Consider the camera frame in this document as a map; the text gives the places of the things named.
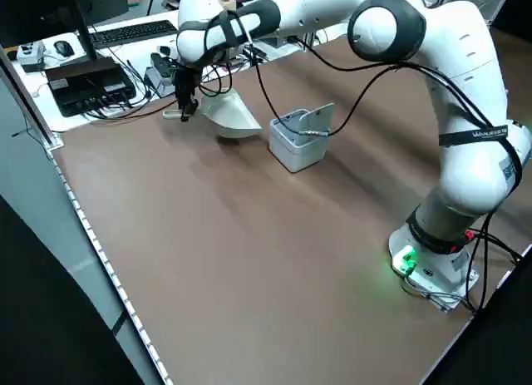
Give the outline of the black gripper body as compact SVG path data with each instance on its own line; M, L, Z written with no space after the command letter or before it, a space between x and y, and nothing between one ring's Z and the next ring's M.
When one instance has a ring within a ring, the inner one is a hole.
M173 84L176 95L194 95L201 82L201 69L178 65L175 69Z

